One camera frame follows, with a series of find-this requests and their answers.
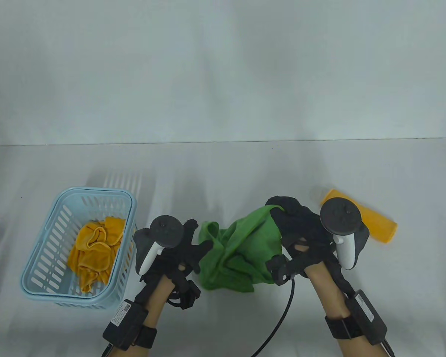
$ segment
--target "vr controller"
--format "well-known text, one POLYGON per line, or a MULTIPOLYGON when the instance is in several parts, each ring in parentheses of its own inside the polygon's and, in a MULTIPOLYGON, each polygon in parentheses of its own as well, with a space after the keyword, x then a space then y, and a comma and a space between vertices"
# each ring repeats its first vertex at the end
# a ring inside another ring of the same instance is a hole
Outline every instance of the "vr controller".
POLYGON ((357 206, 348 199, 329 199, 320 209, 320 221, 333 234, 339 264, 346 270, 354 268, 370 235, 357 206))
POLYGON ((150 228, 140 229, 134 235, 137 247, 135 272, 144 275, 151 267, 157 255, 164 249, 175 248, 182 242, 184 226, 172 216, 159 216, 150 224, 150 228))

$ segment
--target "label sticker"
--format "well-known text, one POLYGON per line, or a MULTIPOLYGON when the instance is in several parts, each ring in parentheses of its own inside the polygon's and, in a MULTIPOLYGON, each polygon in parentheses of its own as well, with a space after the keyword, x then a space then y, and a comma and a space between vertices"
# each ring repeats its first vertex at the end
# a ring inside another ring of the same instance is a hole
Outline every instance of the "label sticker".
POLYGON ((375 316, 373 316, 369 307, 367 306, 367 304, 365 304, 362 296, 360 296, 360 295, 355 296, 355 300, 359 303, 360 307, 362 308, 363 312, 365 313, 365 316, 367 316, 367 318, 370 320, 370 322, 373 322, 373 319, 375 318, 375 316))
POLYGON ((112 318, 111 323, 113 323, 116 326, 119 326, 121 324, 122 320, 124 319, 124 317, 126 317, 126 314, 130 308, 131 308, 131 304, 129 304, 126 301, 121 302, 121 305, 119 306, 116 314, 112 318))

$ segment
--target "black glove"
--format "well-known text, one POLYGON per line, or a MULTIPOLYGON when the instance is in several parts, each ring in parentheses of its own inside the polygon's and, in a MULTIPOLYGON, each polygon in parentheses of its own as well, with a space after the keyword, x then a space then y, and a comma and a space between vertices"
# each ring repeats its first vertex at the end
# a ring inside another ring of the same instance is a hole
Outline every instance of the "black glove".
MULTIPOLYGON (((342 267, 333 254, 335 251, 333 235, 325 230, 319 215, 307 207, 301 206, 299 201, 293 197, 271 197, 266 205, 278 205, 284 209, 281 211, 279 208, 274 208, 270 213, 281 232, 281 244, 292 257, 292 260, 286 264, 289 271, 297 270, 303 277, 307 277, 304 269, 323 261, 339 289, 349 297, 354 296, 355 291, 344 279, 342 267), (309 249, 306 252, 301 252, 294 248, 295 245, 304 245, 309 249)), ((273 264, 277 266, 281 262, 281 259, 278 261, 278 258, 275 257, 273 264)))
MULTIPOLYGON (((147 302, 160 278, 165 275, 175 284, 175 289, 170 294, 167 302, 182 309, 193 306, 195 299, 200 297, 200 290, 192 280, 187 281, 186 277, 193 270, 199 274, 201 258, 213 248, 213 242, 211 241, 192 245, 196 228, 198 228, 197 221, 194 219, 186 221, 184 235, 179 245, 174 248, 165 248, 161 255, 155 257, 150 269, 141 276, 140 281, 145 281, 146 286, 135 297, 135 302, 140 304, 147 302)), ((148 233, 149 229, 144 228, 140 234, 148 235, 148 233)))
POLYGON ((193 270, 199 274, 200 260, 213 248, 213 242, 206 240, 201 244, 192 245, 196 228, 198 228, 197 221, 194 219, 186 221, 184 236, 180 244, 175 248, 164 249, 161 255, 157 255, 148 272, 141 277, 141 281, 148 283, 154 279, 160 279, 162 275, 167 275, 171 279, 171 275, 176 273, 187 277, 193 270), (179 265, 183 265, 185 270, 180 271, 179 265))
MULTIPOLYGON (((325 230, 319 215, 301 206, 293 197, 271 197, 266 205, 278 205, 284 209, 284 211, 279 208, 272 209, 271 217, 281 233, 282 246, 292 258, 298 257, 303 269, 334 257, 333 236, 325 230), (304 245, 309 249, 301 252, 294 248, 295 245, 304 245)), ((303 270, 301 275, 307 277, 303 270)))

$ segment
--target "hand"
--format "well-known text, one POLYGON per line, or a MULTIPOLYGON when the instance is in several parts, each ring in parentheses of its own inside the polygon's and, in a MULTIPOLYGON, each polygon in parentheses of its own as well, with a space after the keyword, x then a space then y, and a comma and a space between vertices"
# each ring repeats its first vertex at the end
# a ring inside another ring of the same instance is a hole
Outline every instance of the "hand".
POLYGON ((175 248, 164 249, 161 255, 157 255, 150 269, 145 273, 141 280, 146 283, 160 279, 162 275, 171 275, 174 272, 182 271, 187 277, 193 270, 199 274, 199 262, 206 253, 213 247, 211 241, 203 242, 198 245, 192 245, 194 232, 198 228, 198 223, 194 219, 189 219, 184 224, 184 236, 179 245, 175 248))
POLYGON ((322 226, 319 215, 293 197, 275 196, 266 205, 283 209, 272 209, 271 217, 281 233, 282 245, 292 258, 298 257, 303 269, 335 258, 332 234, 322 226))

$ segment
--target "forearm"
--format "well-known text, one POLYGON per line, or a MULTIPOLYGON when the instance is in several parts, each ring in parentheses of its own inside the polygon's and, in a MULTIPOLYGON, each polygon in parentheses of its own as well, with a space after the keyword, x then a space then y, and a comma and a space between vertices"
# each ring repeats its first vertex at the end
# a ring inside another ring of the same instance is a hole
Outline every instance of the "forearm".
MULTIPOLYGON (((175 285, 172 281, 166 277, 162 276, 160 279, 157 288, 152 293, 149 298, 149 301, 145 305, 145 309, 149 312, 145 321, 143 323, 144 326, 149 328, 156 328, 157 322, 160 318, 160 314, 164 309, 165 303, 169 297, 169 295, 174 290, 175 285)), ((117 348, 114 348, 109 355, 109 357, 147 357, 149 354, 149 350, 139 346, 131 346, 127 351, 122 351, 117 348)))
MULTIPOLYGON (((307 267, 305 272, 329 319, 337 320, 350 316, 350 311, 345 305, 345 295, 335 285, 324 263, 307 267)), ((381 345, 371 345, 364 336, 337 342, 344 357, 387 357, 381 345)))

